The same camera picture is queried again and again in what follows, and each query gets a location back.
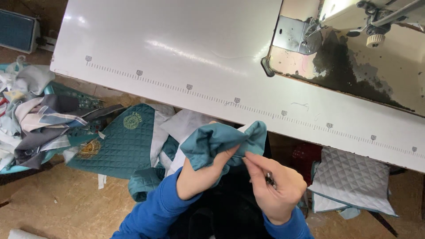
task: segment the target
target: person's hand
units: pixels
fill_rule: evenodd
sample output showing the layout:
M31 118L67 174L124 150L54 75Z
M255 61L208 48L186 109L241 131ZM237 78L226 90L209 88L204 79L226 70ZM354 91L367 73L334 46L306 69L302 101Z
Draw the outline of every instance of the person's hand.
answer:
M303 176L277 161L248 151L242 159L251 176L255 200L269 221L275 225L289 221L292 210L307 188ZM276 189L266 182L268 172L272 175Z
M177 179L177 195L181 200L189 200L196 194L210 188L218 179L224 165L238 150L239 145L217 154L209 167L193 170L188 158L184 160L183 168Z

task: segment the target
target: white table top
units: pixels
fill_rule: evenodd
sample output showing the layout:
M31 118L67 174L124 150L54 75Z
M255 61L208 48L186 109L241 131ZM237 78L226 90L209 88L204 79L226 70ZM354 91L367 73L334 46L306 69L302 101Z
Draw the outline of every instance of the white table top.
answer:
M51 70L425 172L425 119L267 77L281 0L69 0Z

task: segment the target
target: sewing machine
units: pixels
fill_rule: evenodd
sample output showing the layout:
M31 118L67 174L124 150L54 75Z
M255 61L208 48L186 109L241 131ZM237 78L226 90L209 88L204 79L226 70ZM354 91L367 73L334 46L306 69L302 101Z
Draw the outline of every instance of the sewing machine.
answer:
M425 34L332 2L69 0L51 70L425 172Z

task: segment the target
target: fingernail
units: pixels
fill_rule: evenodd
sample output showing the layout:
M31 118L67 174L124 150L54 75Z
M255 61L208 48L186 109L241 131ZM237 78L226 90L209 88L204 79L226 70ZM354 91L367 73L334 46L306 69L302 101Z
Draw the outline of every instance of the fingernail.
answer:
M255 154L249 152L249 151L245 151L245 156L249 157L249 156L254 156Z

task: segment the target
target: oil stain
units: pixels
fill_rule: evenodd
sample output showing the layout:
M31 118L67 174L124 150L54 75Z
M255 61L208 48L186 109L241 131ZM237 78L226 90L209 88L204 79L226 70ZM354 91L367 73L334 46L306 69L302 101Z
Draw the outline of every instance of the oil stain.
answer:
M313 59L313 64L317 73L326 72L324 76L319 75L312 79L307 79L298 74L286 74L286 76L415 112L415 110L409 109L391 99L392 89L387 82L381 81L376 76L377 70L376 72L367 70L368 74L354 72L353 68L358 69L361 65L357 65L355 61L352 62L355 53L348 49L347 41L348 38L343 36L338 38L336 32L331 31L323 42L322 47L319 48L316 57ZM364 75L361 80L358 80L357 76L360 73Z

